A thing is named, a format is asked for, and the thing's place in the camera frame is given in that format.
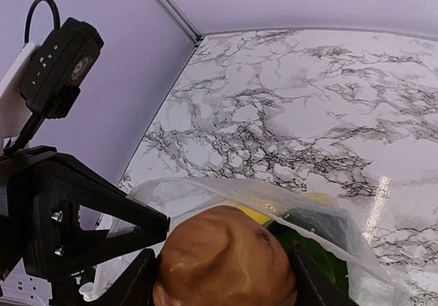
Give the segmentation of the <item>brown potato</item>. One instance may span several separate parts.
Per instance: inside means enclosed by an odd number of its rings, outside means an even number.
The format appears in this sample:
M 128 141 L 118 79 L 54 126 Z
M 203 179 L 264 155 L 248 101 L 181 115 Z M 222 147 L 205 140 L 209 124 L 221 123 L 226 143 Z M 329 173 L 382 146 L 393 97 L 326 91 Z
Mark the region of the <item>brown potato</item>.
M 236 207 L 213 207 L 182 222 L 158 260 L 155 305 L 296 304 L 285 249 Z

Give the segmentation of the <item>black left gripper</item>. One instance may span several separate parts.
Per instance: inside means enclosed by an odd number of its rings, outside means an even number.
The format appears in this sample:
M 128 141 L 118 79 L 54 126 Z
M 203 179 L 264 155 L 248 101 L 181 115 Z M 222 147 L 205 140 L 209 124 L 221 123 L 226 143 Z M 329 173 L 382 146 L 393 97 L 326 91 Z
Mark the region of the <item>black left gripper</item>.
M 51 225 L 33 239 L 34 187 L 26 171 L 39 162 L 42 181 L 53 200 L 82 205 L 137 228 L 109 238 L 106 230 L 68 230 Z M 58 279 L 162 242 L 169 226 L 166 215 L 128 199 L 126 193 L 71 155 L 39 146 L 16 153 L 4 151 L 1 156 L 2 281 L 22 257 L 27 274 Z

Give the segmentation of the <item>clear zip top bag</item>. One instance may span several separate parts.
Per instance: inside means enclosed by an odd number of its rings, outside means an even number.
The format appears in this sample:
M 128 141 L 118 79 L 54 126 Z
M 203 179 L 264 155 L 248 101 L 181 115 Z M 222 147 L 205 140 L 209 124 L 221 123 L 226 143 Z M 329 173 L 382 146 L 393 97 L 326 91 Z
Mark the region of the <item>clear zip top bag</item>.
M 256 179 L 167 178 L 127 195 L 170 219 L 136 305 L 406 305 L 350 213 Z

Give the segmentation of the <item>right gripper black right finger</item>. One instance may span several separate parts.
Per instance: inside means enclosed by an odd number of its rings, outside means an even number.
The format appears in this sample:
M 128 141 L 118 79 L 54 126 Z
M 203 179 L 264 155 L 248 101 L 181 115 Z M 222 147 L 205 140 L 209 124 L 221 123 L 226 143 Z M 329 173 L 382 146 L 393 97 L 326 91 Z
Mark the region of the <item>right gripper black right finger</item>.
M 295 241 L 290 243 L 290 265 L 296 276 L 296 305 L 358 306 L 330 281 L 310 254 Z

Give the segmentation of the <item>green white bok choy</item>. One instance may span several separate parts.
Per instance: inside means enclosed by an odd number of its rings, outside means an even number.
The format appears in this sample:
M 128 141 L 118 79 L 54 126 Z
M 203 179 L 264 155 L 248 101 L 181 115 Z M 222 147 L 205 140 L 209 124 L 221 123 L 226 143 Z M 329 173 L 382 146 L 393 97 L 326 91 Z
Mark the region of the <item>green white bok choy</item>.
M 346 234 L 342 225 L 346 221 L 339 216 L 329 216 L 309 209 L 293 208 L 281 214 L 281 218 L 307 231 L 310 231 L 341 248 L 346 248 Z M 347 263 L 326 251 L 320 243 L 301 236 L 296 230 L 270 220 L 263 225 L 283 247 L 296 241 L 301 245 L 313 260 L 323 269 L 329 279 L 343 292 L 348 293 Z

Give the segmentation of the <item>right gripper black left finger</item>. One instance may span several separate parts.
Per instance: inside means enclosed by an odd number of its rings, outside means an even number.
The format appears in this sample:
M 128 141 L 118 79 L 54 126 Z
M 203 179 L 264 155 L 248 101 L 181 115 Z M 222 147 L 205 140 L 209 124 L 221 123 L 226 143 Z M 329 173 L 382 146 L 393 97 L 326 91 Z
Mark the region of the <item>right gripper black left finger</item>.
M 142 306 L 154 305 L 153 285 L 158 262 L 152 249 L 144 249 L 119 278 L 91 305 Z

